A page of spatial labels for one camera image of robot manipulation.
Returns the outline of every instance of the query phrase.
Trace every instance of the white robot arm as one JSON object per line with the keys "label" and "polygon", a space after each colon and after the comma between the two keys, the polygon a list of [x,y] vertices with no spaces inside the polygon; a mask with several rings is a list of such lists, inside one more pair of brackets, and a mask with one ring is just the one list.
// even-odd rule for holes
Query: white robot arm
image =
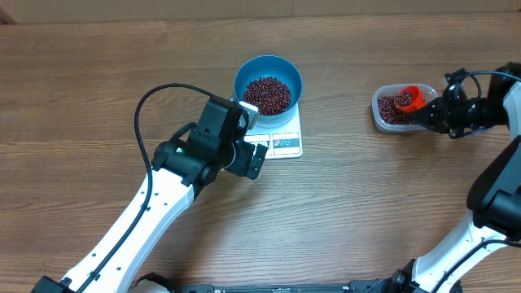
{"label": "white robot arm", "polygon": [[[504,98],[503,105],[510,122],[510,139],[514,142],[521,135],[521,82],[516,82],[510,88]],[[520,163],[515,160],[509,162],[509,164],[517,165]],[[473,249],[479,247],[484,241],[506,240],[506,238],[507,235],[487,226],[478,228],[474,223],[473,212],[468,211],[463,221],[438,246],[414,262],[412,281],[421,284],[420,288],[424,291],[433,292],[436,285],[443,279],[444,274]],[[456,281],[463,277],[466,272],[489,254],[503,247],[506,247],[503,243],[490,243],[484,249],[477,250],[449,275],[437,292],[448,293]]]}
{"label": "white robot arm", "polygon": [[[139,133],[139,111],[150,95],[169,87],[197,90],[210,99],[199,122],[187,124],[162,142],[150,164]],[[268,148],[243,140],[257,116],[258,109],[250,104],[219,98],[191,85],[168,84],[149,91],[138,104],[134,123],[147,166],[138,193],[99,244],[60,283],[43,277],[32,292],[127,292],[166,229],[220,170],[257,178]],[[184,133],[189,133],[186,141],[180,139]],[[152,293],[166,288],[145,280],[133,292],[144,290]]]}

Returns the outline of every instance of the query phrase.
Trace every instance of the label on scale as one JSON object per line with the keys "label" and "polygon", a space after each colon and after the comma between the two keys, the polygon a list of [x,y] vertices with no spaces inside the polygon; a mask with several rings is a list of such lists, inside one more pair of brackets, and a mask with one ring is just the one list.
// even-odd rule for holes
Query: label on scale
{"label": "label on scale", "polygon": [[273,134],[274,154],[288,155],[300,153],[300,140],[298,133]]}
{"label": "label on scale", "polygon": [[247,135],[244,141],[261,144],[268,147],[266,158],[275,158],[279,155],[300,153],[300,137],[298,133],[268,133]]}

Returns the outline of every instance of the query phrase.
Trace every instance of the plastic container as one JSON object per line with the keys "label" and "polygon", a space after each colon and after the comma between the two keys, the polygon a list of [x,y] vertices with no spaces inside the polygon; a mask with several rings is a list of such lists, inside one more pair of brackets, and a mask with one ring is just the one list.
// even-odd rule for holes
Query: plastic container
{"label": "plastic container", "polygon": [[380,112],[378,110],[378,97],[383,96],[395,96],[403,90],[405,87],[410,85],[417,85],[418,88],[422,91],[423,97],[425,98],[425,102],[429,103],[435,98],[438,98],[438,94],[436,91],[429,85],[426,84],[400,84],[400,85],[385,85],[379,88],[373,95],[373,117],[374,124],[376,128],[383,132],[389,133],[400,133],[407,131],[417,131],[417,130],[425,130],[425,127],[420,125],[391,125],[385,122],[380,116]]}
{"label": "plastic container", "polygon": [[291,62],[278,56],[255,57],[247,61],[237,72],[234,83],[235,97],[242,101],[247,85],[259,77],[275,77],[285,83],[291,91],[291,103],[284,113],[273,116],[260,115],[256,127],[274,128],[286,124],[295,115],[304,88],[299,71]]}

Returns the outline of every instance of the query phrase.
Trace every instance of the blue bowl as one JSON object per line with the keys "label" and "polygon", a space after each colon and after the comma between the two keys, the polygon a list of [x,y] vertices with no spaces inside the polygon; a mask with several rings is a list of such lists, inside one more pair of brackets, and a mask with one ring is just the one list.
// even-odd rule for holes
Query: blue bowl
{"label": "blue bowl", "polygon": [[235,97],[243,100],[244,92],[250,82],[259,77],[275,77],[285,83],[291,91],[291,104],[282,114],[274,116],[259,116],[256,125],[273,128],[286,124],[295,115],[298,102],[304,87],[302,77],[296,67],[284,58],[265,55],[258,56],[246,62],[235,76]]}

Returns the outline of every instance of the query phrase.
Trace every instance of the red bean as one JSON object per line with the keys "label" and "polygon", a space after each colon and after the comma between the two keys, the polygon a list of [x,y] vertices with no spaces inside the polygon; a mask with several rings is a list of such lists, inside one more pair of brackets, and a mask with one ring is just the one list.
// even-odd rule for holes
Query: red bean
{"label": "red bean", "polygon": [[396,109],[394,106],[395,98],[396,96],[385,96],[378,98],[378,111],[380,113],[380,117],[382,117],[382,120],[392,125],[410,124],[407,116],[402,111]]}
{"label": "red bean", "polygon": [[285,112],[291,104],[291,91],[275,77],[261,77],[250,82],[243,96],[244,102],[259,107],[263,116]]}

